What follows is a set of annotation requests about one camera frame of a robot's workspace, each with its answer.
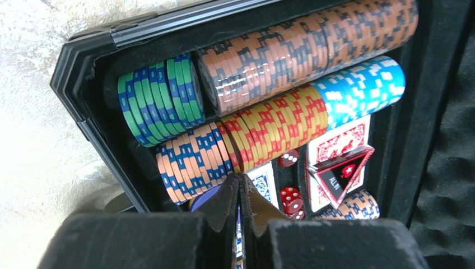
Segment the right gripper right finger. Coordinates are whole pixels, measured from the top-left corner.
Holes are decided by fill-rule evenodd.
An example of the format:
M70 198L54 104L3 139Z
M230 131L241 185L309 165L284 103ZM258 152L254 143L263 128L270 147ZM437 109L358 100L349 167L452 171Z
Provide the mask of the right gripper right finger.
M400 222L291 220L239 176L246 268L428 268Z

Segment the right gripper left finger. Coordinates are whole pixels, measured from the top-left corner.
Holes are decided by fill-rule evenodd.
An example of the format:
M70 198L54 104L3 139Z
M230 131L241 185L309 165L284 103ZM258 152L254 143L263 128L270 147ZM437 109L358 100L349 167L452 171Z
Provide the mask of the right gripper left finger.
M235 268L238 176L193 212L75 214L40 268Z

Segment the red triangular dealer button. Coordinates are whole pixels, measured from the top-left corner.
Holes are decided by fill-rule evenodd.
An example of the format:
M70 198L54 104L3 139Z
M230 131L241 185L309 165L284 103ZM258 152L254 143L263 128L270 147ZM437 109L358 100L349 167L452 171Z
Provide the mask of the red triangular dealer button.
M372 146L360 146L336 157L309 165L307 170L322 187L330 205L337 209L345 198L355 178L360 174L374 153Z

